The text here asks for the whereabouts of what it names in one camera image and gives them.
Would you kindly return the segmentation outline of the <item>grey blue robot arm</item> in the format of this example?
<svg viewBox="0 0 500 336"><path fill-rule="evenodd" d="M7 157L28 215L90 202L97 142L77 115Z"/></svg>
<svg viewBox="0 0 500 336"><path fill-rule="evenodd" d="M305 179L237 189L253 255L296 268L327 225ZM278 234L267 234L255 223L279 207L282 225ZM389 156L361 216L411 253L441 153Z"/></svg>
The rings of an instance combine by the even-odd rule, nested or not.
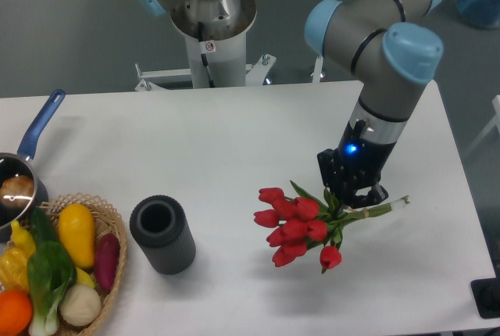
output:
<svg viewBox="0 0 500 336"><path fill-rule="evenodd" d="M138 0L154 16L169 14L184 35L196 88L245 86L246 34L255 0ZM388 197L381 171L434 78L443 44L416 20L442 0L323 0L304 38L344 67L363 88L336 149L318 156L322 181L343 206L374 206Z"/></svg>

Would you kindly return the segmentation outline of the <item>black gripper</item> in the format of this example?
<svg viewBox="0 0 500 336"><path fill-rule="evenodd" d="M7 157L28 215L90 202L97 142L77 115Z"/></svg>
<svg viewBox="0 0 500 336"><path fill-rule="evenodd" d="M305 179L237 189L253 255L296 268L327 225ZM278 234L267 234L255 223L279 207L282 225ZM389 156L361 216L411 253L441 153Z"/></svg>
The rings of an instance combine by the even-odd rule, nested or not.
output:
<svg viewBox="0 0 500 336"><path fill-rule="evenodd" d="M337 200L353 209L376 206L388 199L380 185L381 171L395 143L376 143L368 139L369 125L358 120L345 128L337 149L317 154L323 185ZM353 189L371 189L365 195L354 195Z"/></svg>

